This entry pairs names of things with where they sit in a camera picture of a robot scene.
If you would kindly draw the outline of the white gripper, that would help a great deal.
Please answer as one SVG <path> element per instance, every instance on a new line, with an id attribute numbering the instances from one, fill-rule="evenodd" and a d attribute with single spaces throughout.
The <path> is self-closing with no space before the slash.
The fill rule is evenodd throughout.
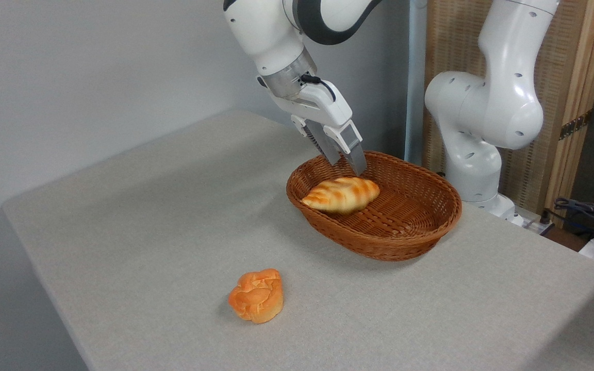
<path id="1" fill-rule="evenodd" d="M 356 176 L 367 168 L 362 138 L 347 101 L 323 79 L 278 79 L 275 103 L 290 113 L 297 130 L 335 166 L 343 155 Z"/>

